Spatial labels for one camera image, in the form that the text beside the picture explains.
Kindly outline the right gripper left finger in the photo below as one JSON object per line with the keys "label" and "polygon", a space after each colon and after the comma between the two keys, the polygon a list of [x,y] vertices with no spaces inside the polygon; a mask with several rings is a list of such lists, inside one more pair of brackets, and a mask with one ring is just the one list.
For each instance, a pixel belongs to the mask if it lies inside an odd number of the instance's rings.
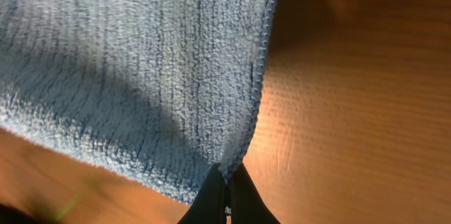
{"label": "right gripper left finger", "polygon": [[226,224],[226,186],[219,163],[210,168],[196,198],[178,224]]}

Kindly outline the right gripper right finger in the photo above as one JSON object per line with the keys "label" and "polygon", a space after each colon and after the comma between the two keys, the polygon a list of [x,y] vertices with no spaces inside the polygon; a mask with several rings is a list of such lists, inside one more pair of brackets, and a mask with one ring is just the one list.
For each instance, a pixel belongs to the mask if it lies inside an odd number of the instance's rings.
{"label": "right gripper right finger", "polygon": [[260,197],[241,163],[229,180],[232,224],[280,224]]}

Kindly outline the blue microfiber cloth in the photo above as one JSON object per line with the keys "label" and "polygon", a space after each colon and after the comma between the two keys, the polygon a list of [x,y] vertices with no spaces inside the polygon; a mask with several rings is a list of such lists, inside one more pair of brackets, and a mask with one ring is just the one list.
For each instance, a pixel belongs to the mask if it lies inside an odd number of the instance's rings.
{"label": "blue microfiber cloth", "polygon": [[1,0],[1,127],[194,201],[253,137],[277,0]]}

